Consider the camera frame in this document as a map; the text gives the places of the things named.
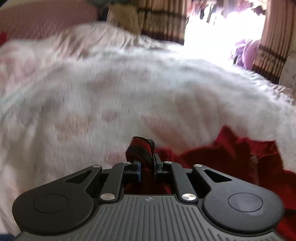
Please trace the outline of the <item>dark red zip-neck shirt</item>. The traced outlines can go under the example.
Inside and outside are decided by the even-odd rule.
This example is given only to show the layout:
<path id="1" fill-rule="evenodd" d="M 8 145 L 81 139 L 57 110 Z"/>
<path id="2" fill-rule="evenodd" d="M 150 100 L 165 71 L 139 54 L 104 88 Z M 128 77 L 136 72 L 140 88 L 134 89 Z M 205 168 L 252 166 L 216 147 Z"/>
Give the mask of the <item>dark red zip-neck shirt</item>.
<path id="1" fill-rule="evenodd" d="M 126 159 L 132 162 L 139 158 L 144 173 L 150 174 L 154 153 L 161 161 L 172 161 L 189 169 L 194 164 L 202 164 L 273 191 L 285 205 L 284 216 L 276 230 L 286 240 L 295 240 L 295 173 L 283 168 L 274 141 L 238 137 L 224 126 L 212 144 L 176 155 L 169 149 L 156 148 L 151 140 L 133 137 Z"/>

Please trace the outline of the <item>white floral fleece blanket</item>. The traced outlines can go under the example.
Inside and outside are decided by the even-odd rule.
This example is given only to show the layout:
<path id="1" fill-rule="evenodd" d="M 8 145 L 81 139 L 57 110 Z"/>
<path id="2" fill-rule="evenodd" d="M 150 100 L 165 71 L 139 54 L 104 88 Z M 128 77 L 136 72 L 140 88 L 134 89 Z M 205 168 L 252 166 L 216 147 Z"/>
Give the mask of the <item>white floral fleece blanket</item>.
<path id="1" fill-rule="evenodd" d="M 125 159 L 134 136 L 181 154 L 222 126 L 276 141 L 295 171 L 295 99 L 259 74 L 106 23 L 1 46 L 1 232 L 23 192 Z"/>

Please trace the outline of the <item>purple cloth by window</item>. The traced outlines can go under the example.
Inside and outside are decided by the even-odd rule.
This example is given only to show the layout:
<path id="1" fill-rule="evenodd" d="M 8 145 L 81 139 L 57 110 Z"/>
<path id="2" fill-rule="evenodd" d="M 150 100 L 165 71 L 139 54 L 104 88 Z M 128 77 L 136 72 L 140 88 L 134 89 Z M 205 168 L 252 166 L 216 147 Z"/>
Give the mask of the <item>purple cloth by window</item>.
<path id="1" fill-rule="evenodd" d="M 260 40 L 241 40 L 235 44 L 231 57 L 233 64 L 252 70 L 259 49 Z"/>

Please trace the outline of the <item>white patterned pillow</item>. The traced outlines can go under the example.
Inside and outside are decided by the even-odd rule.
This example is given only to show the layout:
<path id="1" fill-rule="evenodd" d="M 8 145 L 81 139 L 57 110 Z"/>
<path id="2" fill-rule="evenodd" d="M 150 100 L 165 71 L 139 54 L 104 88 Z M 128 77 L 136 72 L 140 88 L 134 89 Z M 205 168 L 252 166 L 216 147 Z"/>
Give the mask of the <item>white patterned pillow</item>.
<path id="1" fill-rule="evenodd" d="M 296 55 L 295 52 L 292 52 L 285 62 L 279 85 L 285 86 L 290 89 L 295 89 L 295 76 L 296 76 Z"/>

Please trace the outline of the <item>left striped brown curtain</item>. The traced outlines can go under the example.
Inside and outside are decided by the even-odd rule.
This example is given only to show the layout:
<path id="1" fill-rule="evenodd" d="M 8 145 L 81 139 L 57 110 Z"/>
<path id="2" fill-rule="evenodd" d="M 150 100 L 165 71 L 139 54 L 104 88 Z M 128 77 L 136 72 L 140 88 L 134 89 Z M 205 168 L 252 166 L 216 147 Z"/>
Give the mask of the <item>left striped brown curtain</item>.
<path id="1" fill-rule="evenodd" d="M 134 3 L 142 35 L 184 44 L 192 1 L 138 0 Z"/>

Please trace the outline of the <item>striped brown curtain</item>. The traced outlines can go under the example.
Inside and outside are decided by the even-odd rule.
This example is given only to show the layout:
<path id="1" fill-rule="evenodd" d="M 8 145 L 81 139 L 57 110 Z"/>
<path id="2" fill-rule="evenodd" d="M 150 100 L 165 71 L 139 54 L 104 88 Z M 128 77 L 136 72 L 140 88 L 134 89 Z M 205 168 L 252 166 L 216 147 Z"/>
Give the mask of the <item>striped brown curtain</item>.
<path id="1" fill-rule="evenodd" d="M 138 0 L 134 3 L 142 35 L 184 44 L 192 1 Z"/>
<path id="2" fill-rule="evenodd" d="M 278 84 L 292 49 L 295 1 L 268 1 L 264 28 L 252 71 Z"/>

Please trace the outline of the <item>beige plush blanket pile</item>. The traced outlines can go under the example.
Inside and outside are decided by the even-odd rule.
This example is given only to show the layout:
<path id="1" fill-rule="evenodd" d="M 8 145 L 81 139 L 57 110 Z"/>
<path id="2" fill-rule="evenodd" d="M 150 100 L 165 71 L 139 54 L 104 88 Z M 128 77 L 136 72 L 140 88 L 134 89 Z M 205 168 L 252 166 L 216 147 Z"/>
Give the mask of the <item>beige plush blanket pile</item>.
<path id="1" fill-rule="evenodd" d="M 107 23 L 140 35 L 141 28 L 138 20 L 137 8 L 131 4 L 113 4 L 109 6 Z"/>

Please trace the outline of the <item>right striped brown curtain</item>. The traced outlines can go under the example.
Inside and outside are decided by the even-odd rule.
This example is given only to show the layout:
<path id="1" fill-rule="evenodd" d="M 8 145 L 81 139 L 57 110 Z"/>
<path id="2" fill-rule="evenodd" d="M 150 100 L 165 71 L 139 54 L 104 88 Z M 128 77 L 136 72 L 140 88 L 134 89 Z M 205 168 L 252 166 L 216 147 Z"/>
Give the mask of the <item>right striped brown curtain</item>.
<path id="1" fill-rule="evenodd" d="M 268 1 L 264 28 L 252 71 L 278 84 L 292 49 L 295 1 Z"/>

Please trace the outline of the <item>pink quilted pillow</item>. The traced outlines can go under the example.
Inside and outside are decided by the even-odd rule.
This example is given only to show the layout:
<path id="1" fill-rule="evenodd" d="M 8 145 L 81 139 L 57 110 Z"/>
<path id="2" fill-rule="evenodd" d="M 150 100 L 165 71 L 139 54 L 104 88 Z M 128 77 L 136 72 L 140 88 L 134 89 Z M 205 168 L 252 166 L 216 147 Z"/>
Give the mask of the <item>pink quilted pillow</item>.
<path id="1" fill-rule="evenodd" d="M 1 7 L 1 32 L 6 41 L 42 39 L 97 18 L 97 7 L 87 1 L 8 1 Z"/>

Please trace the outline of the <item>small red cloth at left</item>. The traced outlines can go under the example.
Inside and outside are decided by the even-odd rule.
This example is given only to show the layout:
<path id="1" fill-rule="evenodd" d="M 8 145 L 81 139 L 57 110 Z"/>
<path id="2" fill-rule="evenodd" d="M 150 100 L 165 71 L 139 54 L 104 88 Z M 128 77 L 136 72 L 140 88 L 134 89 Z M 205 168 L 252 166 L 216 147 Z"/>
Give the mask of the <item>small red cloth at left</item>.
<path id="1" fill-rule="evenodd" d="M 5 32 L 0 33 L 0 46 L 6 42 L 7 34 Z"/>

